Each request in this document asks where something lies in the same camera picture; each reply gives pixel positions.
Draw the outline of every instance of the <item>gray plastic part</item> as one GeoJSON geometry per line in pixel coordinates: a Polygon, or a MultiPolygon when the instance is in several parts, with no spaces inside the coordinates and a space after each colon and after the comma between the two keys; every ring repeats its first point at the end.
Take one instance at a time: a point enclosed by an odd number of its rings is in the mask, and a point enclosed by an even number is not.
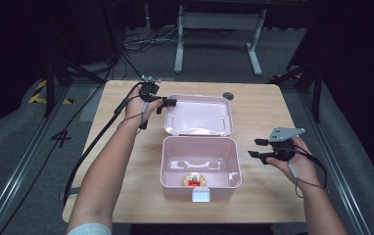
{"type": "Polygon", "coordinates": [[[151,76],[145,76],[145,75],[142,75],[141,79],[144,80],[144,81],[147,81],[147,82],[149,82],[149,81],[151,81],[151,82],[158,82],[158,83],[161,82],[160,79],[155,79],[155,78],[153,78],[151,76]]]}
{"type": "Polygon", "coordinates": [[[303,128],[275,127],[267,138],[268,142],[280,142],[305,133],[303,128]]]}

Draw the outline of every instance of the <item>person's right hand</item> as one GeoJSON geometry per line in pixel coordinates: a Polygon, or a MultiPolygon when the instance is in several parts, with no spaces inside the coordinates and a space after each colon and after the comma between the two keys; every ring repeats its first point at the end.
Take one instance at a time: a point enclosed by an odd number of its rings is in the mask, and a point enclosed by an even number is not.
{"type": "MultiPolygon", "coordinates": [[[[125,108],[125,119],[127,121],[135,121],[137,124],[141,123],[141,111],[145,105],[145,101],[139,97],[141,88],[136,87],[131,95],[128,97],[130,100],[125,108]]],[[[163,99],[155,100],[149,103],[148,109],[145,114],[142,116],[142,122],[146,121],[150,116],[151,112],[158,108],[163,103],[163,99]]]]}
{"type": "MultiPolygon", "coordinates": [[[[302,149],[305,149],[309,154],[311,154],[311,152],[309,151],[308,147],[306,146],[302,138],[293,137],[292,140],[294,142],[294,145],[299,146],[302,149]]],[[[276,160],[274,158],[266,158],[266,162],[280,169],[282,172],[285,173],[288,179],[291,180],[291,182],[296,183],[296,179],[294,178],[291,171],[288,169],[287,162],[276,160]]],[[[318,180],[318,176],[316,174],[315,163],[310,161],[307,157],[301,154],[295,153],[294,157],[289,161],[289,163],[296,170],[298,174],[298,179],[308,182],[310,184],[321,185],[318,180]]],[[[298,187],[304,192],[305,189],[312,187],[312,186],[299,181],[298,187]]]]}

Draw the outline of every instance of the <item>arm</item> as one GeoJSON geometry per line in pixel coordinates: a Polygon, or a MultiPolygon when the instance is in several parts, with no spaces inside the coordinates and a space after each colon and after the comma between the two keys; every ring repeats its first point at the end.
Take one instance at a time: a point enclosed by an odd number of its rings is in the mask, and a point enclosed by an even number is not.
{"type": "MultiPolygon", "coordinates": [[[[135,89],[131,97],[139,95],[135,89]]],[[[143,121],[162,104],[151,102],[143,121]]],[[[68,232],[83,223],[102,223],[112,230],[112,216],[123,177],[134,146],[136,132],[141,124],[141,110],[145,102],[136,97],[125,108],[125,119],[87,170],[71,211],[68,232]]]]}
{"type": "MultiPolygon", "coordinates": [[[[301,138],[293,138],[293,141],[294,145],[297,145],[310,153],[308,147],[301,138]]],[[[270,165],[282,170],[288,179],[295,183],[296,179],[288,169],[288,163],[273,158],[267,158],[266,161],[270,165]]],[[[297,171],[298,178],[311,184],[320,185],[315,171],[315,165],[312,161],[300,154],[295,154],[295,156],[290,160],[290,163],[297,171]]],[[[304,195],[304,211],[308,234],[347,234],[346,228],[340,221],[323,189],[301,181],[298,182],[298,187],[304,195]]]]}

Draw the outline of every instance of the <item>box lid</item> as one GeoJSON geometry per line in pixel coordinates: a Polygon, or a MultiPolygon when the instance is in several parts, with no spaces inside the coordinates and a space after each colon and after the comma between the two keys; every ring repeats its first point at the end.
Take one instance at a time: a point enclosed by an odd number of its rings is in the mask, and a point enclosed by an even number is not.
{"type": "Polygon", "coordinates": [[[175,107],[167,107],[164,128],[172,135],[228,136],[233,132],[230,102],[223,97],[171,95],[175,107]]]}

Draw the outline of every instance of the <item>table top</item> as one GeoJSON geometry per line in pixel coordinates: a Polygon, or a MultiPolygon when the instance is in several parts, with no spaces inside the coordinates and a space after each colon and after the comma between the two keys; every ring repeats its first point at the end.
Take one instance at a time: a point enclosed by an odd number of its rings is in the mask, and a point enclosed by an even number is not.
{"type": "MultiPolygon", "coordinates": [[[[85,149],[111,119],[115,108],[136,81],[109,81],[104,89],[85,149]]],[[[303,199],[294,185],[271,165],[250,157],[248,151],[270,152],[257,146],[256,138],[267,138],[274,127],[294,127],[280,89],[271,84],[174,82],[158,83],[158,95],[204,95],[221,97],[230,92],[234,131],[242,172],[242,184],[228,201],[192,203],[168,200],[160,182],[164,117],[151,114],[146,130],[135,142],[113,222],[122,223],[274,223],[304,222],[303,199]]],[[[123,115],[118,117],[80,166],[72,187],[79,187],[90,164],[112,136],[123,115]]],[[[69,196],[63,218],[69,221],[76,196],[69,196]]]]}

